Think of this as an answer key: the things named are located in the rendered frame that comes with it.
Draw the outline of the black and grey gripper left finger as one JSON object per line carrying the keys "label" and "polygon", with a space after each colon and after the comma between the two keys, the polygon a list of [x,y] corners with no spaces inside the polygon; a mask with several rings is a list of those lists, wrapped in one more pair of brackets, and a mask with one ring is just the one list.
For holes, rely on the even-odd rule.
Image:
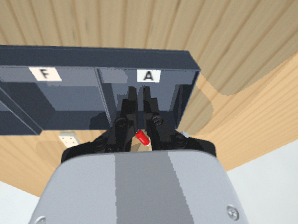
{"label": "black and grey gripper left finger", "polygon": [[138,132],[137,90],[129,87],[128,99],[122,100],[120,117],[114,120],[113,126],[93,142],[89,141],[65,149],[61,163],[86,154],[130,152],[132,138],[136,132]]}

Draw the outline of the dark grey rack of three bins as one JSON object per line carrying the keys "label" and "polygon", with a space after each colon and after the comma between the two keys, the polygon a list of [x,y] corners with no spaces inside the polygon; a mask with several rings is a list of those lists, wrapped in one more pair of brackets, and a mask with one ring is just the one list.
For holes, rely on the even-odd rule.
{"label": "dark grey rack of three bins", "polygon": [[144,130],[145,86],[178,129],[200,72],[185,50],[0,45],[0,136],[108,130],[129,87]]}

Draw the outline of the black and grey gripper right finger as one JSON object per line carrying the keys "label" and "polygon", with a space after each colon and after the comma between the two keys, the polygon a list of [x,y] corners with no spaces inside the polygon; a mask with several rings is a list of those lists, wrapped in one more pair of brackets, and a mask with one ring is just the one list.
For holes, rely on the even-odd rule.
{"label": "black and grey gripper right finger", "polygon": [[[143,88],[144,130],[150,137],[152,151],[156,150],[200,150],[217,158],[215,145],[207,140],[185,137],[166,124],[159,115],[157,98],[151,98],[150,86]],[[156,149],[155,149],[156,148]]]}

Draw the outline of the white domino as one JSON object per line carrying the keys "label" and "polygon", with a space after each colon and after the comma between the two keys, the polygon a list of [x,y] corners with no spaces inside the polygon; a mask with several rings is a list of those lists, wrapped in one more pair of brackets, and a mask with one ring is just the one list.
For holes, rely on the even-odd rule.
{"label": "white domino", "polygon": [[66,145],[67,148],[80,144],[75,133],[60,133],[59,138]]}

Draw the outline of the red battery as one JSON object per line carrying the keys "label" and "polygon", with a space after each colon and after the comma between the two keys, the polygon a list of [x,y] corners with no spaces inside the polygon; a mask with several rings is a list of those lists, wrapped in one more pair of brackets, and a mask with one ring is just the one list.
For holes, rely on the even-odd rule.
{"label": "red battery", "polygon": [[142,132],[142,130],[138,130],[135,135],[145,146],[150,144],[150,140],[146,137],[146,135]]}

